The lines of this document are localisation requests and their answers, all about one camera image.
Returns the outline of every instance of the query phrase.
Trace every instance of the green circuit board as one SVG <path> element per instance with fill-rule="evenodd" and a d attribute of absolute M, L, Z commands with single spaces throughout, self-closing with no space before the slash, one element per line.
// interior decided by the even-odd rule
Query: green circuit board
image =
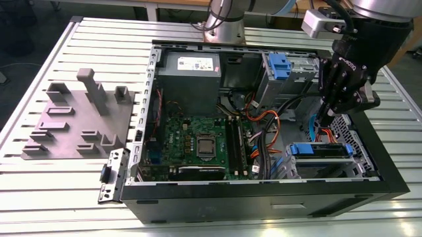
<path fill-rule="evenodd" d="M 169 118 L 166 120 L 165 144 L 161 154 L 161 164 L 151 167 L 155 181 L 167 181 L 169 167 L 173 165 L 186 166 L 221 166 L 226 169 L 227 180 L 246 180 L 246 173 L 234 174 L 230 171 L 230 158 L 226 141 L 226 119 L 223 118 Z M 202 157 L 198 154 L 201 138 L 213 140 L 215 154 L 213 157 Z M 247 154 L 243 150 L 242 166 L 249 170 L 246 164 Z"/>

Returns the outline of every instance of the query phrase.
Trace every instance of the sticker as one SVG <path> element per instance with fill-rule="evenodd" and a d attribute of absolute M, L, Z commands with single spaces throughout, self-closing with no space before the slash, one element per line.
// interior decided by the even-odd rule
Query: sticker
<path fill-rule="evenodd" d="M 251 101 L 251 105 L 253 105 L 255 108 L 258 108 L 258 106 L 259 106 L 259 104 L 258 104 L 258 102 L 257 102 L 255 100 Z"/>
<path fill-rule="evenodd" d="M 214 71 L 213 58 L 181 57 L 178 59 L 178 70 Z"/>
<path fill-rule="evenodd" d="M 253 165 L 253 173 L 259 173 L 259 166 Z"/>

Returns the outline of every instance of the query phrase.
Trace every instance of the floor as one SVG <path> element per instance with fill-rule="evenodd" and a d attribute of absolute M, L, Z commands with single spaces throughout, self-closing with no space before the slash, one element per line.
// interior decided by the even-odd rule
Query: floor
<path fill-rule="evenodd" d="M 38 16 L 38 24 L 28 28 L 28 33 L 35 43 L 34 52 L 23 57 L 11 57 L 0 51 L 0 72 L 8 78 L 8 83 L 0 84 L 0 130 L 39 70 L 36 65 L 14 65 L 8 67 L 4 67 L 4 65 L 15 63 L 42 65 L 74 15 L 129 20 L 147 19 L 142 8 L 134 9 L 127 6 L 63 2 L 60 8 L 62 10 L 55 12 L 48 1 L 35 1 L 34 11 Z M 205 12 L 161 10 L 161 20 L 167 22 L 199 22 L 205 18 Z M 247 15 L 245 20 L 247 27 L 265 28 L 267 25 L 263 16 Z M 392 69 L 420 106 L 422 106 L 421 65 L 422 60 L 414 60 L 409 54 Z"/>

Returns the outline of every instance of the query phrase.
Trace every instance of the gray cable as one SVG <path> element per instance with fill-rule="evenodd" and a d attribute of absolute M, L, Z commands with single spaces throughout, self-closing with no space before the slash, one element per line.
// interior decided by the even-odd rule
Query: gray cable
<path fill-rule="evenodd" d="M 36 64 L 36 63 L 11 63 L 11 64 L 7 64 L 7 65 L 2 66 L 0 68 L 7 68 L 7 67 L 15 66 L 15 65 L 32 65 L 32 66 L 39 66 L 39 67 L 43 66 L 43 65 Z"/>

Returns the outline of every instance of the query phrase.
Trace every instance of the aluminum extrusion table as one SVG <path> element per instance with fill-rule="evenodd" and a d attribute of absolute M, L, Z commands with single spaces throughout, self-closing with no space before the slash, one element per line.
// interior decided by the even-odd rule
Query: aluminum extrusion table
<path fill-rule="evenodd" d="M 121 205 L 98 205 L 106 159 L 23 160 L 52 82 L 82 89 L 79 68 L 94 68 L 109 90 L 123 85 L 143 98 L 151 40 L 202 41 L 187 24 L 84 18 L 71 22 L 0 133 L 0 233 L 159 236 L 422 236 L 422 113 L 388 68 L 374 89 L 381 106 L 366 112 L 410 193 L 334 218 L 143 225 Z M 249 45 L 330 50 L 332 41 L 302 32 L 246 29 Z M 139 106 L 134 106 L 131 125 Z M 134 137 L 130 129 L 129 139 Z"/>

